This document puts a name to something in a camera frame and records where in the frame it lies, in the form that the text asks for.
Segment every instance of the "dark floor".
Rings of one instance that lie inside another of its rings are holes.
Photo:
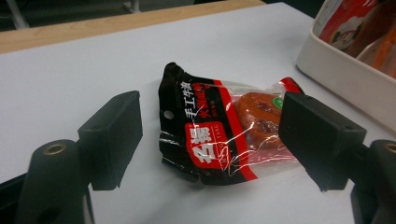
[[[131,13],[128,0],[17,0],[30,27]],[[141,11],[192,5],[193,0],[140,0]],[[14,30],[6,0],[0,0],[0,31]]]

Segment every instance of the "plastic wrapper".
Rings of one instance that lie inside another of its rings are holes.
[[[163,163],[205,185],[241,183],[295,164],[277,135],[286,91],[303,92],[289,77],[260,90],[169,63],[159,88]]]
[[[395,77],[395,19],[395,0],[327,0],[314,33],[336,49]]]

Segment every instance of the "red label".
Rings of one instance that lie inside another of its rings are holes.
[[[231,156],[221,122],[187,123],[185,131],[186,147],[197,167],[221,170],[228,168]]]
[[[222,86],[220,81],[214,80],[214,82],[217,86]],[[248,152],[248,144],[246,142],[245,136],[242,134],[244,130],[242,130],[241,124],[238,121],[239,119],[236,115],[235,108],[233,107],[230,93],[228,93],[226,88],[219,88],[219,92],[224,108],[226,108],[227,118],[232,127],[233,136],[235,136],[233,140],[236,144],[238,156],[236,158],[232,158],[232,161],[237,162],[237,165],[240,167],[239,171],[246,180],[257,179],[257,176],[250,170],[250,167],[248,166],[248,156],[246,156]]]
[[[347,49],[359,34],[364,17],[378,0],[343,0],[327,21],[319,38],[338,49]]]
[[[286,91],[303,93],[303,90],[291,77],[284,77],[284,78],[282,78],[282,80],[280,80],[280,82],[286,88]]]

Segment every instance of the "wooden surface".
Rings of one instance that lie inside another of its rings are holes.
[[[169,21],[220,13],[238,8],[262,6],[260,0],[228,0],[208,4],[174,7],[131,15],[76,21],[26,30],[0,33],[0,53],[30,49],[84,37],[109,34]]]

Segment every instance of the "food item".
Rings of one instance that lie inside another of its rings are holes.
[[[169,63],[158,92],[163,163],[205,185],[237,184],[285,170],[286,161],[295,164],[277,134],[286,91],[302,92],[289,77],[263,91],[195,77]]]
[[[318,37],[340,50],[347,50],[359,36],[364,19],[378,0],[330,0],[314,28]]]
[[[247,140],[255,149],[277,148],[282,142],[277,135],[282,99],[273,94],[250,92],[236,104]]]
[[[367,46],[389,31],[395,16],[396,1],[378,1],[377,5],[364,18],[361,30],[357,34],[355,41],[346,50],[346,54],[358,57]]]
[[[393,28],[381,40],[372,67],[396,78],[396,20]]]

